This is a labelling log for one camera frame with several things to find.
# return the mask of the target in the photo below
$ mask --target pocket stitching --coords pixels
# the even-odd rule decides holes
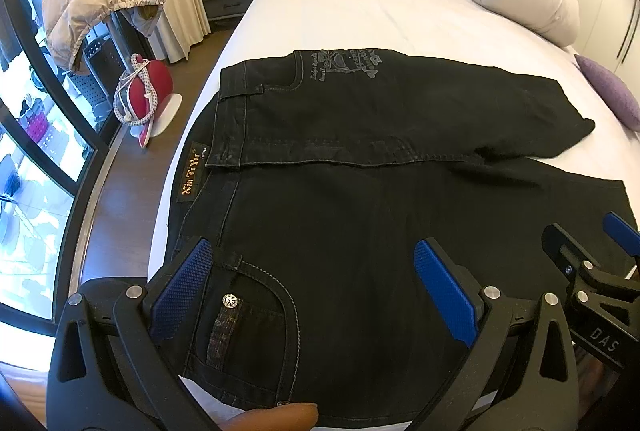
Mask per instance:
[[[244,263],[246,265],[249,265],[249,267],[254,267],[256,270],[259,270],[261,273],[266,274],[273,281],[275,281],[278,285],[280,285],[282,287],[282,289],[284,290],[284,292],[286,292],[287,295],[289,296],[289,299],[291,300],[291,304],[293,305],[293,313],[294,313],[294,315],[296,317],[296,333],[297,333],[296,343],[298,345],[298,350],[296,350],[296,367],[293,370],[293,380],[291,382],[291,390],[289,391],[289,398],[287,399],[287,400],[290,400],[292,395],[293,395],[293,388],[296,385],[296,377],[298,375],[298,363],[300,361],[300,324],[298,322],[298,309],[296,308],[296,302],[293,301],[293,298],[291,297],[291,294],[289,293],[287,288],[280,281],[278,281],[278,279],[276,277],[273,277],[267,271],[262,270],[260,267],[256,267],[255,265],[252,265],[252,264],[248,263],[247,261],[245,261]]]

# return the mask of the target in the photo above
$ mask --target bed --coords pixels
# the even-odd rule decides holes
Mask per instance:
[[[158,208],[148,276],[162,266],[172,179],[188,131],[219,87],[221,69],[251,58],[284,56],[293,50],[388,48],[557,80],[567,98],[596,124],[594,132],[556,158],[560,169],[623,180],[630,205],[640,215],[640,138],[624,128],[579,71],[571,48],[561,49],[530,30],[471,0],[254,0],[213,69],[191,113],[167,173]],[[224,406],[188,381],[210,411]]]

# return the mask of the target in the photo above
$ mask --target purple pillow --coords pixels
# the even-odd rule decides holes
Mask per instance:
[[[622,79],[588,57],[575,55],[582,74],[614,115],[630,130],[640,132],[640,105]]]

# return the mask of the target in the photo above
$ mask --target hand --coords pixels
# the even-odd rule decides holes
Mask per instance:
[[[245,411],[220,424],[222,431],[309,431],[318,421],[316,404],[300,402]]]

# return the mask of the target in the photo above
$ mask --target blue gripper pad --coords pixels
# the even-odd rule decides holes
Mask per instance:
[[[640,233],[615,213],[607,213],[602,228],[629,256],[640,256]]]
[[[455,278],[424,240],[415,246],[414,266],[453,338],[470,348],[478,335],[476,311]]]

